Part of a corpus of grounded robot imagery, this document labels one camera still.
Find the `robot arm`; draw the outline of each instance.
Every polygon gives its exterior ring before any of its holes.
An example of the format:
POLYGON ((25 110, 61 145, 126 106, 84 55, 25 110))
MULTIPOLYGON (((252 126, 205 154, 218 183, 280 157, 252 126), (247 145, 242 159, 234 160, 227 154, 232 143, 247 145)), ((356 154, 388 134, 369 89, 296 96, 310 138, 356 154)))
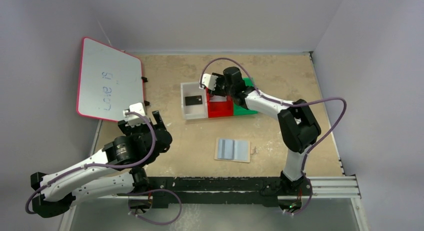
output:
POLYGON ((152 146, 152 134, 144 121, 136 115, 126 115, 136 112, 145 116, 142 103, 136 103, 124 110, 125 120, 118 122, 118 126, 125 136, 115 138, 89 158, 74 164, 62 171, 52 174, 36 172, 31 175, 31 187, 34 190, 46 186, 40 195, 32 199, 32 209, 43 218, 54 217, 66 212, 81 202, 112 194, 126 194, 132 191, 142 192, 147 187, 144 165, 153 162, 160 153, 168 151, 172 137, 166 130, 158 111, 153 112, 156 124, 152 124, 156 141, 152 154, 139 166, 112 177, 103 177, 122 169, 111 168, 107 165, 129 165, 143 159, 152 146), (86 167, 96 163, 100 166, 86 167), (74 171, 65 177, 50 184, 49 181, 57 176, 74 171))
POLYGON ((303 177, 302 166, 305 154, 317 141, 321 128, 308 106, 291 107, 283 104, 296 105, 306 101, 299 99, 293 102, 272 97, 259 90, 257 92, 254 87, 246 86, 242 73, 237 67, 226 68, 223 75, 204 74, 200 81, 200 88, 207 88, 210 95, 230 96, 236 105, 247 110, 258 111, 279 122, 282 139, 288 147, 281 178, 288 186, 296 186, 303 177))

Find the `wooden tabletop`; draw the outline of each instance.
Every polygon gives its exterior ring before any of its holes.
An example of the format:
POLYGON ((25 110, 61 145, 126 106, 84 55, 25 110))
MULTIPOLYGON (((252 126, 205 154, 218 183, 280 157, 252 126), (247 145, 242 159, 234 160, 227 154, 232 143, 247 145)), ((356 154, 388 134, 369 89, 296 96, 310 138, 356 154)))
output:
MULTIPOLYGON (((147 113, 159 110, 173 142, 170 150, 146 167, 148 176, 258 177, 279 176, 286 163, 287 147, 279 124, 261 113, 225 118, 184 120, 181 110, 180 83, 196 82, 204 66, 222 55, 138 55, 143 62, 147 113), (217 138, 249 140, 250 163, 214 159, 217 138)), ((225 55, 243 65, 264 93, 296 101, 321 98, 314 68, 308 55, 225 55)), ((206 70, 222 73, 235 66, 220 60, 206 70)), ((329 129, 323 104, 311 106, 322 134, 329 129)), ((103 121, 96 150, 122 133, 114 122, 103 121)), ((332 136, 309 155, 308 176, 341 176, 339 158, 332 136)))

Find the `red block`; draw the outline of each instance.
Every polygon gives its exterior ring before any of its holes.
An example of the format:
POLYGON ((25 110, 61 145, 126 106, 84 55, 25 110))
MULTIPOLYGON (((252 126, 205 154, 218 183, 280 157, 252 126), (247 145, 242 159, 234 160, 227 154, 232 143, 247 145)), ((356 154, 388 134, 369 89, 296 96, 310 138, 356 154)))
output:
POLYGON ((225 102, 211 102, 211 95, 206 89, 207 116, 208 118, 231 117, 234 114, 233 100, 226 97, 225 102))

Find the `cork surface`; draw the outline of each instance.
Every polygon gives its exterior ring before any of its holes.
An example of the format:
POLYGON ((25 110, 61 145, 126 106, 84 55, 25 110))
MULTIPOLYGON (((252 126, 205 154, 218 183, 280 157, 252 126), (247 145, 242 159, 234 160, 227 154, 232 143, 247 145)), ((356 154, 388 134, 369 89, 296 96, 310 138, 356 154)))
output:
MULTIPOLYGON (((184 120, 181 110, 180 83, 196 82, 204 66, 222 55, 138 55, 143 62, 145 97, 151 106, 148 115, 159 110, 173 142, 170 150, 148 165, 148 176, 258 177, 279 176, 283 170, 287 147, 279 124, 261 113, 225 118, 184 120), (250 163, 214 159, 217 138, 249 140, 256 153, 250 163)), ((321 98, 318 82, 306 55, 226 55, 241 63, 264 93, 296 101, 321 98)), ((211 64, 206 73, 222 73, 230 61, 211 64)), ((329 129, 323 104, 311 106, 322 134, 329 129)), ((114 122, 104 121, 96 150, 122 135, 114 122)), ((341 176, 336 147, 331 136, 309 155, 305 171, 308 176, 341 176)))

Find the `green block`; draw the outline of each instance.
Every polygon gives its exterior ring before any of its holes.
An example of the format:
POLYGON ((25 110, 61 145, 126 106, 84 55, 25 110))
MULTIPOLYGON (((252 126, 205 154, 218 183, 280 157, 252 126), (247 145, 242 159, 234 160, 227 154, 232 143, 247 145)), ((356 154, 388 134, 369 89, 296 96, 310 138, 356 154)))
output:
MULTIPOLYGON (((244 80, 244 83, 247 86, 252 86, 253 87, 253 83, 252 83, 252 81, 248 77, 243 78, 243 80, 244 80)), ((254 115, 254 114, 257 114, 258 113, 257 111, 247 110, 244 107, 240 107, 240 106, 235 105, 235 104, 234 104, 234 109, 233 110, 234 110, 233 111, 234 116, 237 116, 237 115, 254 115)))

